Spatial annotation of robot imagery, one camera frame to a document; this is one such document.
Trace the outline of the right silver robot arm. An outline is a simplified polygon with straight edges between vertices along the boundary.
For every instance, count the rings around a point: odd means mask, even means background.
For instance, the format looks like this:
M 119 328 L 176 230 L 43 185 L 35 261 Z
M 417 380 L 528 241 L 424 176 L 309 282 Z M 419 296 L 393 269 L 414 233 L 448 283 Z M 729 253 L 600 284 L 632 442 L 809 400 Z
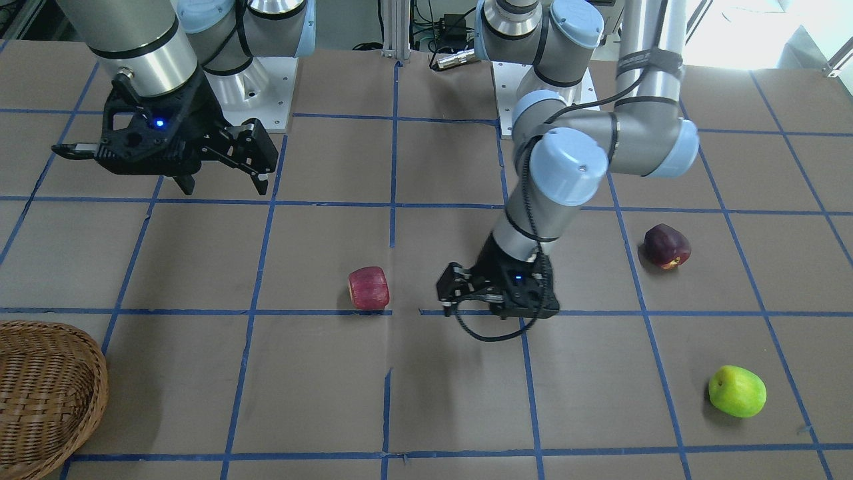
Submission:
M 204 162 L 246 173 L 259 195 L 279 152 L 262 119 L 274 103 L 262 59 L 316 49 L 314 1 L 61 1 L 111 80 L 98 140 L 52 146 L 116 175 L 170 177 L 191 195 Z

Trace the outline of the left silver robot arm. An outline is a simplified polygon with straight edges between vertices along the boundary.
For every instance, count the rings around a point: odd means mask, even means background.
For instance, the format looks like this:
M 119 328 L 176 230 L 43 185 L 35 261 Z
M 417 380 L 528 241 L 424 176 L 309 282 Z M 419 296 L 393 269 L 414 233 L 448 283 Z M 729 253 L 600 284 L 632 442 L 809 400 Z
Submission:
M 582 103 L 578 90 L 605 21 L 586 1 L 480 1 L 475 53 L 525 64 L 512 112 L 518 183 L 472 267 L 451 263 L 436 282 L 450 317 L 479 301 L 500 318 L 544 319 L 560 306 L 549 255 L 607 173 L 677 177 L 698 153 L 679 112 L 686 35 L 683 1 L 628 1 L 616 92 Z

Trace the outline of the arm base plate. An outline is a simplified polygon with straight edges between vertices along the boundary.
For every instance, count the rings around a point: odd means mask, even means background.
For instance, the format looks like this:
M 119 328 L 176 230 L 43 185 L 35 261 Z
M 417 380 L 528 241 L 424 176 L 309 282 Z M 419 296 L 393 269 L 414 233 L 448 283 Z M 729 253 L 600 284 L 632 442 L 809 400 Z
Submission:
M 560 88 L 547 85 L 533 76 L 527 80 L 530 65 L 517 63 L 491 63 L 494 84 L 494 100 L 498 111 L 500 136 L 511 139 L 514 127 L 514 110 L 518 100 L 525 94 L 536 90 L 551 90 L 559 94 L 566 103 L 585 104 L 598 99 L 595 92 L 591 70 L 587 69 L 576 85 Z
M 259 119 L 268 133 L 283 134 L 289 130 L 298 66 L 298 58 L 256 57 L 243 72 L 205 76 L 229 123 Z

